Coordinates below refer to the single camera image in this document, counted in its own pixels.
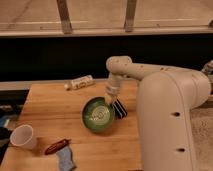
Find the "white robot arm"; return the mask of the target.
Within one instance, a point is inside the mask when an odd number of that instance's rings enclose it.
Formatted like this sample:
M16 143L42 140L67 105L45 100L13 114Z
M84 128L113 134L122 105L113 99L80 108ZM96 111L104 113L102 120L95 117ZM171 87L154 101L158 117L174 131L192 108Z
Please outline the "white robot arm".
M124 77L138 81L136 112L144 171L198 171L190 111L207 101L209 78L202 72L134 63L128 56L106 61L105 99L112 103Z

